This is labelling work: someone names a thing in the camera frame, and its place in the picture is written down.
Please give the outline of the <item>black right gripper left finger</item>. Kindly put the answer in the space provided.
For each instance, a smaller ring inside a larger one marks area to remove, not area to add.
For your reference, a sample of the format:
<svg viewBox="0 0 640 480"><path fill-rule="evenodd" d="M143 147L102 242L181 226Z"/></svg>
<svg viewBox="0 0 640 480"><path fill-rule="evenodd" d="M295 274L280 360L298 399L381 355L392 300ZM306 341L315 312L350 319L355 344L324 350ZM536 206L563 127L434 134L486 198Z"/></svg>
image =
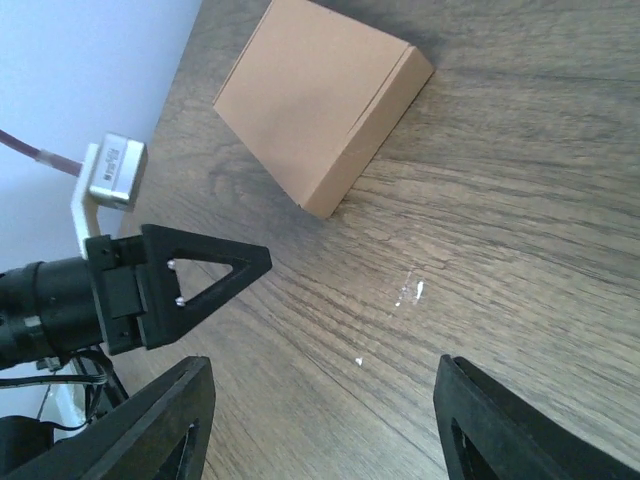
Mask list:
<svg viewBox="0 0 640 480"><path fill-rule="evenodd" d="M200 479L216 393L207 357L187 357L8 479Z"/></svg>

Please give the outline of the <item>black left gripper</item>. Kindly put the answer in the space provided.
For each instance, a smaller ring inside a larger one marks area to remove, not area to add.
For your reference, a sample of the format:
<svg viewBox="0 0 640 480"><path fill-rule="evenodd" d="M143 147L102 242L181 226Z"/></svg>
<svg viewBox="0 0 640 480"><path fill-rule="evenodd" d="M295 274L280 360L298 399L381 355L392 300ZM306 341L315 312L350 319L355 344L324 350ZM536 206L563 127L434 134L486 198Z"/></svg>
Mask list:
<svg viewBox="0 0 640 480"><path fill-rule="evenodd" d="M151 224L141 235L96 236L84 246L110 355L178 341L272 267L264 246Z"/></svg>

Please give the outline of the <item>cardboard box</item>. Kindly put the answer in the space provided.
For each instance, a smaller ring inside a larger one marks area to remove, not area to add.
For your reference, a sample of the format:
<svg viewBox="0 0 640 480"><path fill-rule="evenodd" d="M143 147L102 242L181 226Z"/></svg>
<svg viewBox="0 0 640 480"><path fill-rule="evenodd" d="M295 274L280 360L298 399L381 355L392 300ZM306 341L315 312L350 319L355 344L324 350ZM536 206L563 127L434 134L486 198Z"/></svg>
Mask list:
<svg viewBox="0 0 640 480"><path fill-rule="evenodd" d="M311 1L273 1L213 106L297 205L327 218L433 73L404 40Z"/></svg>

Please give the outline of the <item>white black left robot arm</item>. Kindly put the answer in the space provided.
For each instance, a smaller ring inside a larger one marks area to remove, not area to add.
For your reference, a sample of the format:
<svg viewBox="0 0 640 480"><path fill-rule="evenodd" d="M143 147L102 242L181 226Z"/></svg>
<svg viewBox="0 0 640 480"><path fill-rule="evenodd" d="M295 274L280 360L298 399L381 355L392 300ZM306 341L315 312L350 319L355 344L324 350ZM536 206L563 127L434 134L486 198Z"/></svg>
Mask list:
<svg viewBox="0 0 640 480"><path fill-rule="evenodd" d="M172 344L266 274L262 246L145 224L137 236L89 238L82 257L1 276L1 365L94 361ZM198 479L216 392L209 359L188 357L71 437L26 417L1 422L5 479Z"/></svg>

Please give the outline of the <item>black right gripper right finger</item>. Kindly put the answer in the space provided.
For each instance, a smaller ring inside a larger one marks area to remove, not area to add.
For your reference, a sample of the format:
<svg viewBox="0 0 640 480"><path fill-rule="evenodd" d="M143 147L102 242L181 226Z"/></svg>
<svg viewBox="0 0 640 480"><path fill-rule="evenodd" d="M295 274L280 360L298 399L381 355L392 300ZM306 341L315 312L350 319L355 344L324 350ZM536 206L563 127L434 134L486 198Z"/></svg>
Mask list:
<svg viewBox="0 0 640 480"><path fill-rule="evenodd" d="M637 479L463 357L444 355L433 403L451 479Z"/></svg>

